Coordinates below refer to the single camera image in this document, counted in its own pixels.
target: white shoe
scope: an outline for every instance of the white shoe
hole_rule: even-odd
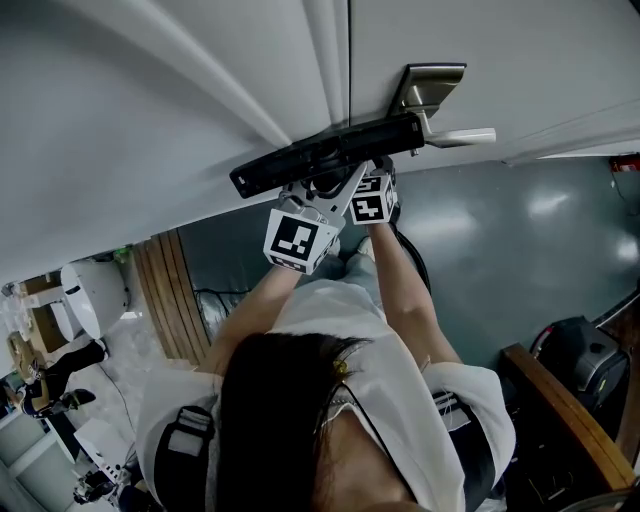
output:
[[[107,348],[107,344],[104,342],[104,340],[102,338],[96,338],[93,341],[95,341],[98,345],[100,345],[100,348],[104,352],[104,359],[102,360],[102,362],[109,359],[109,349]]]
[[[327,252],[327,255],[329,255],[329,254],[331,256],[338,256],[340,254],[340,239],[339,238],[336,238],[336,241],[329,248],[329,252]]]
[[[376,261],[376,255],[373,253],[371,238],[367,236],[362,239],[358,246],[358,253],[363,254],[364,256],[369,256],[373,261]]]

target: pants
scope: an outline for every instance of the pants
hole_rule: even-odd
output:
[[[330,281],[341,281],[348,284],[362,286],[371,301],[382,309],[382,299],[380,298],[380,287],[378,285],[378,273],[375,262],[364,254],[356,253],[345,263],[331,254],[322,260],[316,271],[310,276],[303,276],[300,279],[302,286],[318,279],[329,279]]]
[[[73,372],[79,372],[92,364],[100,363],[103,359],[104,351],[95,341],[84,348],[63,355],[56,364],[45,370],[50,400],[56,400],[64,395],[67,382]]]

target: white shirt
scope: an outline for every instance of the white shirt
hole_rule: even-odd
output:
[[[360,286],[320,280],[300,287],[283,308],[272,332],[322,333],[372,341],[347,357],[349,371],[355,370],[347,384],[420,506],[433,512],[465,510],[464,472],[433,393],[453,392],[471,407],[491,448],[495,482],[506,469],[515,447],[515,432],[497,375],[485,368],[456,363],[432,364],[421,373],[402,340],[387,325],[384,314]],[[177,370],[151,375],[136,448],[154,494],[155,450],[164,428],[175,421],[181,407],[204,403],[212,394],[219,394],[221,386],[219,376]],[[363,428],[379,443],[362,412],[349,404],[343,407],[351,407]],[[332,411],[330,417],[339,410]]]

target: red object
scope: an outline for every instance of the red object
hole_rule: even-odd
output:
[[[640,154],[612,156],[609,165],[613,172],[640,171]]]

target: woman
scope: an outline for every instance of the woman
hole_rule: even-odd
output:
[[[221,325],[201,373],[151,376],[137,450],[169,510],[194,493],[189,509],[217,512],[462,512],[486,498],[515,445],[498,378],[461,363],[389,226],[369,235],[339,281],[294,291],[300,274],[273,268]],[[341,265],[328,256],[314,277],[339,278]],[[212,439],[206,460],[193,449],[193,465],[167,472],[167,454],[189,451],[171,447],[186,405],[211,411]],[[201,502],[189,487],[199,478]]]
[[[85,389],[65,393],[69,377],[72,373],[105,361],[108,357],[104,342],[93,340],[84,348],[63,355],[46,370],[40,369],[36,359],[33,359],[28,365],[28,372],[32,377],[30,382],[26,382],[17,393],[7,386],[4,391],[13,407],[34,418],[77,409],[80,405],[95,400],[95,396]]]

